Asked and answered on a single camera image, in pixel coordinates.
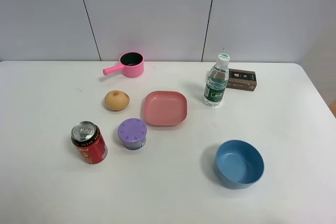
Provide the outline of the red soda can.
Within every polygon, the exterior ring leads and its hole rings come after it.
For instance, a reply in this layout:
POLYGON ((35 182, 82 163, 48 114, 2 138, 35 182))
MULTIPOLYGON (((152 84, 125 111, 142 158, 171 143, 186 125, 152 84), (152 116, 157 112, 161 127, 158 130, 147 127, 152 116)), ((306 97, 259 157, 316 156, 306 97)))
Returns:
POLYGON ((90 121, 82 121, 71 130, 73 145, 89 164, 102 162, 108 153, 106 143, 97 125, 90 121))

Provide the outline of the pink square plate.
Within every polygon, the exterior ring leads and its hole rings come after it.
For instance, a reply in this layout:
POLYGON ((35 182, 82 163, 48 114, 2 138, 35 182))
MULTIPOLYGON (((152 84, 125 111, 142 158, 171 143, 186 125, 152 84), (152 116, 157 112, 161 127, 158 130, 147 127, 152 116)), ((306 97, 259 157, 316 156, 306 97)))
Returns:
POLYGON ((153 126, 177 126, 187 117, 187 99, 176 91, 153 91, 143 104, 143 118, 153 126))

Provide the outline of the clear plastic water bottle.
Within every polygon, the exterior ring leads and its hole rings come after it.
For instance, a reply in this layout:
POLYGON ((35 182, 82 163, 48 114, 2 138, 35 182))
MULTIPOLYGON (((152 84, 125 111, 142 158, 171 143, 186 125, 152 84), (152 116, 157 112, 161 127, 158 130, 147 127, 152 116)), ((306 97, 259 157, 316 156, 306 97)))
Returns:
POLYGON ((204 103, 207 106, 218 108, 222 105, 224 92, 229 79, 229 61, 229 55, 219 54, 216 63, 207 75, 203 96, 204 103))

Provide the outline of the purple lidded jar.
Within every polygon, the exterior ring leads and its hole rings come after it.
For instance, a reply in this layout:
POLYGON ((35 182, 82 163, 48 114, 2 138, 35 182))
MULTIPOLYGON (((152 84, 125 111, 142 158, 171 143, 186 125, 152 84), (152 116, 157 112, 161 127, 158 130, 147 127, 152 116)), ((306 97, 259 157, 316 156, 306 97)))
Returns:
POLYGON ((138 150, 146 143, 147 126, 141 119, 126 119, 117 132, 123 146, 129 150, 138 150))

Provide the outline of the pink toy saucepan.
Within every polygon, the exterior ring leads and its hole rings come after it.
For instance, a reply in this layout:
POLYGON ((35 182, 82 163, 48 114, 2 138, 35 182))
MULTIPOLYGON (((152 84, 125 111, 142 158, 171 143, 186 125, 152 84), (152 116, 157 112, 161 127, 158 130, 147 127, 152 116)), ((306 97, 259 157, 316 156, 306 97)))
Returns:
POLYGON ((119 63, 113 67, 103 69, 104 76, 121 71, 128 78, 139 77, 144 72, 144 58, 138 52, 123 54, 119 63))

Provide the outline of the tan round bun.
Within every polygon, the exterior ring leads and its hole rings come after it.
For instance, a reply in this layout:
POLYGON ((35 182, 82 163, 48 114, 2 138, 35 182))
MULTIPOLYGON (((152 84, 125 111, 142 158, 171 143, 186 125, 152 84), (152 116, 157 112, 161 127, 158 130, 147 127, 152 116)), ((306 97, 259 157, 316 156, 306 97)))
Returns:
POLYGON ((113 90, 106 94, 104 98, 105 107, 111 111, 124 110, 130 102, 130 97, 119 90, 113 90))

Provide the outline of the brown cardboard box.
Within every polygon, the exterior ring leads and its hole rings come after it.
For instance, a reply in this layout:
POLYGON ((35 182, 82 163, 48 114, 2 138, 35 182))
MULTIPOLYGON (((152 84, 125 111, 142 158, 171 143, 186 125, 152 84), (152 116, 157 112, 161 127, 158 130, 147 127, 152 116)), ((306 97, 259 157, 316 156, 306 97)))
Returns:
POLYGON ((229 69, 229 79, 226 88, 254 91, 257 86, 254 71, 229 69))

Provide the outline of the blue bowl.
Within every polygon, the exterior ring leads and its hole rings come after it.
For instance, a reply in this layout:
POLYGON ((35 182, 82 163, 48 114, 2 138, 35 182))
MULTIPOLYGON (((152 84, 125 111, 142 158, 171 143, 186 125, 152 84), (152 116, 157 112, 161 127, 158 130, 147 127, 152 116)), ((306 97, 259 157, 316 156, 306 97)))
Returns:
POLYGON ((226 141, 216 151, 214 171, 219 181, 228 188, 250 187, 262 178, 264 169, 259 151, 245 141, 226 141))

